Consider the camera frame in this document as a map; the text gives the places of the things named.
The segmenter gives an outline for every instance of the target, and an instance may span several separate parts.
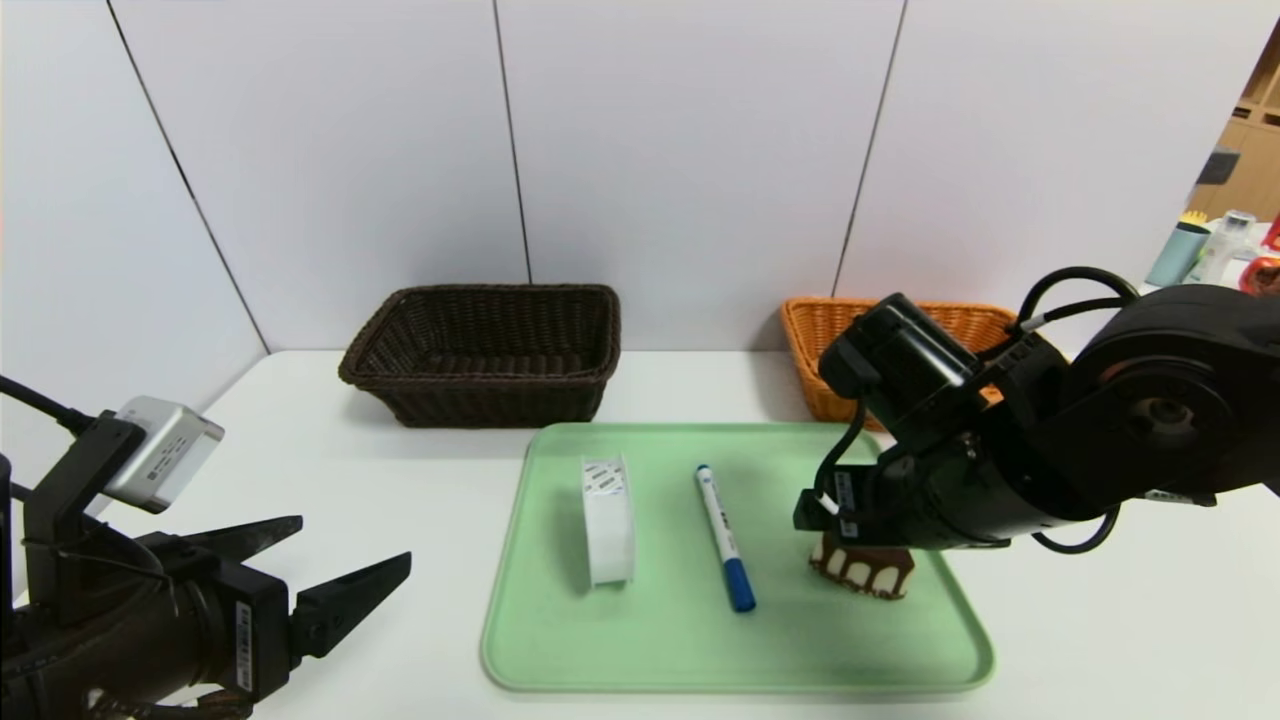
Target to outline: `black cable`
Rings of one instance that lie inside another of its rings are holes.
[[[1073,266],[1062,268],[1061,270],[1053,270],[1052,273],[1044,275],[1039,279],[1032,288],[1027,292],[1027,299],[1023,300],[1023,306],[1018,311],[1018,324],[1023,324],[1032,319],[1036,314],[1036,306],[1039,305],[1044,293],[1050,291],[1053,286],[1062,281],[1093,281],[1102,283],[1115,291],[1121,299],[1128,302],[1138,300],[1138,291],[1129,284],[1129,281],[1121,278],[1120,275],[1103,270],[1101,268],[1085,268],[1085,266]]]
[[[1126,300],[1124,297],[1100,297],[1097,300],[1082,300],[1080,302],[1071,302],[1070,305],[1055,307],[1048,313],[1044,313],[1043,318],[1046,323],[1052,323],[1053,320],[1061,320],[1062,318],[1070,318],[1071,315],[1079,315],[1080,313],[1124,307],[1130,302],[1133,301]]]
[[[60,405],[47,396],[44,396],[19,382],[10,380],[4,375],[0,375],[0,395],[8,395],[23,405],[40,410],[45,415],[58,420],[59,425],[67,428],[77,437],[93,424],[93,418],[90,415],[81,413],[74,407]]]
[[[1098,529],[1093,532],[1093,536],[1089,539],[1082,542],[1080,544],[1057,543],[1044,537],[1044,533],[1032,533],[1032,539],[1052,550],[1053,552],[1060,552],[1062,555],[1082,555],[1084,552],[1089,552],[1091,550],[1097,550],[1098,546],[1101,546],[1107,539],[1107,537],[1111,534],[1111,530],[1115,529],[1116,518],[1119,516],[1120,516],[1119,505],[1116,505],[1111,510],[1107,510],[1107,514],[1102,516],[1102,524],[1098,525]]]
[[[96,527],[91,528],[87,533],[84,533],[84,536],[82,536],[79,539],[70,543],[65,543],[60,547],[61,548],[73,547],[81,542],[84,542],[91,536],[100,532],[114,533],[115,537],[111,539],[111,542],[118,544],[118,550],[136,555],[138,560],[141,560],[141,562],[138,562],[137,566],[146,568],[151,570],[154,574],[164,574],[164,566],[160,564],[160,560],[155,556],[154,552],[138,544],[137,542],[116,533],[106,523],[97,524]],[[3,670],[0,670],[0,682],[9,682],[15,678],[20,678],[22,675],[29,671],[32,665],[36,664],[47,666],[64,662],[67,660],[70,660],[72,657],[76,657],[81,652],[84,652],[86,650],[93,647],[95,644],[102,642],[104,639],[111,635],[111,630],[114,628],[125,621],[128,615],[133,612],[141,602],[143,602],[160,589],[164,589],[166,584],[169,584],[170,588],[173,587],[170,583],[157,580],[152,577],[146,577],[143,580],[138,583],[137,588],[134,588],[133,594],[131,594],[124,602],[111,607],[110,610],[93,618],[92,620],[88,620],[74,632],[60,634],[55,638],[50,638],[50,642],[47,644],[27,651],[17,657],[5,657]]]
[[[858,409],[854,410],[854,419],[849,423],[849,428],[845,429],[845,434],[840,436],[836,445],[832,446],[831,452],[822,459],[822,464],[818,465],[818,473],[813,478],[813,489],[818,492],[826,492],[824,479],[831,475],[836,468],[836,462],[845,456],[849,447],[854,445],[858,439],[858,433],[863,432],[863,425],[867,424],[867,402],[864,400],[858,401]]]
[[[88,716],[91,720],[120,716],[146,720],[243,720],[253,715],[253,703],[230,691],[211,692],[197,702],[197,707],[133,702],[104,692],[90,707]]]
[[[1071,315],[1079,315],[1080,313],[1089,313],[1092,310],[1124,307],[1140,297],[1138,291],[1134,290],[1128,281],[1115,273],[1100,268],[1074,266],[1053,270],[1032,286],[1032,290],[1023,300],[1021,309],[1018,311],[1018,319],[1014,320],[1014,324],[1009,328],[1009,337],[997,345],[978,352],[978,359],[983,363],[989,363],[991,360],[1000,357],[1010,347],[1018,345],[1018,342],[1025,337],[1028,332],[1023,328],[1023,325],[1032,319],[1036,313],[1036,306],[1039,305],[1044,293],[1048,292],[1055,284],[1070,279],[1085,279],[1102,283],[1114,290],[1117,297],[1100,297],[1096,300],[1084,300],[1082,302],[1071,302],[1070,305],[1055,307],[1053,310],[1044,313],[1043,323],[1041,324],[1052,323],[1053,320],[1061,320],[1062,318],[1070,318]]]

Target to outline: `white label roll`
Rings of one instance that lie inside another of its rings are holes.
[[[582,514],[591,587],[635,575],[635,519],[622,457],[582,460]]]

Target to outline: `cake slice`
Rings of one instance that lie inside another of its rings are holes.
[[[829,533],[823,533],[809,555],[809,566],[854,592],[902,600],[915,561],[910,551],[900,547],[841,547]]]

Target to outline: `table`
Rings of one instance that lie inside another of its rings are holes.
[[[480,632],[532,430],[402,428],[338,379],[339,359],[264,359],[209,410],[227,439],[173,509],[102,515],[138,534],[302,514],[302,533],[251,561],[293,592],[413,551],[410,579],[328,659],[305,660],[255,717],[1280,717],[1280,501],[1262,487],[1216,510],[1130,502],[1085,556],[1027,539],[950,552],[998,664],[959,698],[508,693],[481,670]],[[596,418],[806,419],[780,352],[625,352]]]

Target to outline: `blue marker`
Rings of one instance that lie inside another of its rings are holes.
[[[716,489],[716,478],[712,469],[699,465],[694,474],[698,487],[703,491],[703,503],[707,505],[707,516],[712,520],[712,530],[716,533],[716,547],[719,548],[721,560],[724,561],[724,584],[728,585],[728,598],[733,603],[735,612],[748,612],[755,609],[755,594],[751,593],[751,583],[746,580],[746,568],[737,555],[737,543],[733,542],[733,532],[728,529],[728,518],[724,515],[724,503],[719,501],[719,491]]]

